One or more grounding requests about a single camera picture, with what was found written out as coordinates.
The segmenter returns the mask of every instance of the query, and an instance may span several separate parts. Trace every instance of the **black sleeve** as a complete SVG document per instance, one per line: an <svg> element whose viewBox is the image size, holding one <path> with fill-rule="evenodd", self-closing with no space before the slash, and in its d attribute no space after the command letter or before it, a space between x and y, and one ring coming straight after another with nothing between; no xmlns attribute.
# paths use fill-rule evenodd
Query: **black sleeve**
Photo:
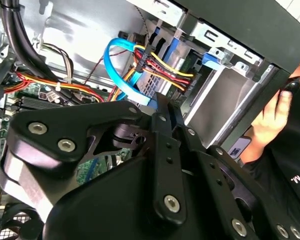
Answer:
<svg viewBox="0 0 300 240"><path fill-rule="evenodd" d="M270 149L265 149L257 161L247 163L242 168L300 225L300 199L279 169Z"/></svg>

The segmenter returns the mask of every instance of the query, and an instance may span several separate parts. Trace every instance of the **black metal bracket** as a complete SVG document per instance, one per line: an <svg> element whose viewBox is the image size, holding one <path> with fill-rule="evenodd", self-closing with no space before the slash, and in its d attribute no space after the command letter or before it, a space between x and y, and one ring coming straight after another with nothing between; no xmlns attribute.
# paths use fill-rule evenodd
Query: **black metal bracket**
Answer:
<svg viewBox="0 0 300 240"><path fill-rule="evenodd" d="M128 177L122 177L124 171L131 168L131 174L139 175L139 172L143 171L139 164L147 162L146 175L149 176L150 187L142 185L142 189L145 193L147 187L150 189L149 204L142 202L142 210L139 211L149 209L150 212L142 212L142 216L147 216L147 224L151 226L152 222L156 226L159 223L160 231L173 233L178 231L176 229L181 231L183 228L182 231L190 233L194 230L192 224L197 224L198 218L209 217L218 224L218 231L213 232L216 239L283 239L281 228L278 226L288 231L290 239L297 239L289 232L291 226L298 229L297 225L276 207L266 193L222 148L212 146L205 149L197 133L184 125L179 108L171 105L159 93L156 102L157 112L151 117L140 112L132 103L119 101L21 112L12 120L7 138L9 150L17 158L46 172L47 176L52 178L73 176L80 162L98 155L114 153L123 147L135 152L136 157L127 163L64 196L55 206L58 214L53 213L48 218L47 223L49 222L50 227L47 229L56 225L52 224L54 221L65 221L64 217L67 218L70 211L76 214L80 211L82 214L80 206L90 206L91 199L97 201L98 206L102 208L103 204L109 204L109 199L113 201L114 198L123 198L122 195L110 194L109 191L113 190L107 190L107 187L104 187L105 183L110 184L109 181L112 186L116 186L118 179L135 185L134 181L131 182L129 174ZM30 129L30 124L37 122L46 127L42 134ZM75 148L72 151L62 150L58 144L61 139L72 141ZM213 213L212 215L206 216L194 210L193 202L198 200L194 200L195 196L189 197L192 187L189 186L189 179L185 178L185 173L193 176L199 183L199 192L202 191L200 194L204 195L200 208L204 206L207 212ZM98 192L94 186L105 191L101 198L91 197L94 191ZM123 194L131 193L129 187L121 186L126 190ZM120 201L115 205L116 208L122 205L122 208L130 209L131 204L138 205L138 195L127 197L128 202ZM235 200L238 196L248 203L253 213L256 213L252 222L247 220L240 204ZM60 208L64 208L64 217ZM90 215L90 211L100 211L100 208L92 208L85 213ZM129 212L131 218L139 219L139 215L133 215L135 213L135 210ZM76 229L78 235L81 231L84 231L84 228ZM69 239L76 239L73 231L71 236L73 238Z"/></svg>

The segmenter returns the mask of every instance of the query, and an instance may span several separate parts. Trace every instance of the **yellow wire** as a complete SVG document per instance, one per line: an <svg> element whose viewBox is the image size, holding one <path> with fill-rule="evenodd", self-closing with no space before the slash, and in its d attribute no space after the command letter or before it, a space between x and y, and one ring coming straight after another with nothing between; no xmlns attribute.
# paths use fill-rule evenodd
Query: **yellow wire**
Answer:
<svg viewBox="0 0 300 240"><path fill-rule="evenodd" d="M131 75L135 72L135 68L131 68L130 71L126 74L123 80L127 81ZM119 95L120 89L118 88L115 93L113 94L113 97L111 98L111 102L115 101Z"/></svg>
<svg viewBox="0 0 300 240"><path fill-rule="evenodd" d="M48 85L48 86L53 86L53 87L56 87L56 86L57 86L56 83L51 83L51 82L48 82L48 81L41 81L41 80L38 80L38 79L36 79L36 78L30 77L30 76L25 76L25 75L24 75L24 77L25 77L26 79L30 79L31 81L34 81L34 82L39 83L39 84ZM75 89L75 90L80 90L81 92L84 92L84 93L87 93L87 94L91 95L91 92L88 92L87 90L85 90L85 89L83 89L83 88L81 88L81 87L79 87L79 86L68 86L68 85L64 85L64 84L61 83L61 84L60 84L60 87L65 88L65 89ZM100 100L99 100L97 97L95 97L95 96L93 96L93 97L96 99L96 101L97 101L98 103L100 103Z"/></svg>
<svg viewBox="0 0 300 240"><path fill-rule="evenodd" d="M163 79L163 80L165 80L165 81L171 83L172 85L176 86L178 89L181 89L182 91L185 90L182 86L176 84L175 82L169 80L168 78L165 78L164 76L161 76L161 75L159 75L159 74L157 74L157 73L155 73L155 72L153 72L153 71L149 71L149 70L147 70L147 69L143 69L143 70L144 70L146 73L149 73L149 74L151 74L151 75L154 75L154 76L156 76L156 77L158 77L158 78L161 78L161 79Z"/></svg>
<svg viewBox="0 0 300 240"><path fill-rule="evenodd" d="M144 46L141 45L134 45L133 49L138 48L138 49L143 49L146 50L146 48ZM165 68L169 69L171 72L174 72L180 76L184 76L184 77L193 77L193 74L189 74L189 73L183 73L178 71L177 69L174 69L173 67L169 66L168 64L166 64L164 61L161 60L160 57L158 57L158 55L156 55L154 52L151 52L151 55L159 62L161 63Z"/></svg>

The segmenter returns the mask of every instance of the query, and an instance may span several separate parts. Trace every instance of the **wire bundle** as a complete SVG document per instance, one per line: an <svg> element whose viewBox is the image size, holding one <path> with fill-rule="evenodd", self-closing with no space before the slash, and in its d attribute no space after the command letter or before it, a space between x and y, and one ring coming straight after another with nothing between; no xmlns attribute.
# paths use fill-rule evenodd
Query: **wire bundle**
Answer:
<svg viewBox="0 0 300 240"><path fill-rule="evenodd" d="M97 94L93 89L83 84L54 82L54 81L42 79L39 77L31 76L29 74L20 73L20 72L17 72L17 76L21 81L18 81L12 85L5 85L4 86L5 94L14 93L28 87L29 84L38 83L38 84L43 84L52 87L60 87L61 89L77 90L93 96L98 103L104 101L103 98L99 94Z"/></svg>
<svg viewBox="0 0 300 240"><path fill-rule="evenodd" d="M65 71L66 71L66 74L67 74L67 77L69 79L72 79L73 76L74 76L74 62L71 60L71 58L69 57L68 53L57 47L56 45L53 45L51 43L43 43L42 48L44 49L47 49L55 54L59 54L62 56L63 58L63 62L64 62L64 65L65 65Z"/></svg>
<svg viewBox="0 0 300 240"><path fill-rule="evenodd" d="M129 78L132 76L132 74L135 72L135 68L132 67L127 73L126 75L124 75L123 80L124 81L128 81ZM110 92L110 95L107 99L108 102L113 102L117 99L118 95L120 93L120 90L117 86L114 86L112 91Z"/></svg>
<svg viewBox="0 0 300 240"><path fill-rule="evenodd" d="M139 60L142 58L142 50L145 50L144 46L134 46L134 62L136 64L138 64ZM151 57L146 60L146 65L144 66L143 70L146 73L149 73L171 83L183 92L191 83L191 77L194 76L193 74L183 73L172 68L171 66L163 62L154 52L151 52Z"/></svg>
<svg viewBox="0 0 300 240"><path fill-rule="evenodd" d="M58 82L57 76L49 69L31 45L20 15L19 0L0 0L0 12L2 23L16 57L28 67L28 69L40 78ZM61 99L73 104L83 104L66 89L52 90Z"/></svg>

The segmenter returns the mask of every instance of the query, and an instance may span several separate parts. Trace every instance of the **metal bracket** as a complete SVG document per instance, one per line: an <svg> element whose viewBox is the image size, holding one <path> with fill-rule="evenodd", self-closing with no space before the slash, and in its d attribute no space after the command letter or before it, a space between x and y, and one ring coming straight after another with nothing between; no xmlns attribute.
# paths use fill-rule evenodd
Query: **metal bracket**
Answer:
<svg viewBox="0 0 300 240"><path fill-rule="evenodd" d="M295 224L283 214L283 212L276 206L275 202L268 196L260 186L244 172L244 170L224 151L218 146L210 146L207 153L218 161L218 165L229 175L234 182L233 192L240 191L240 198L249 203L257 205L257 214L254 215L253 226L255 233L261 239L267 236L267 239L282 239L283 230L290 231L289 239L300 239L292 232L291 228L298 230Z"/></svg>

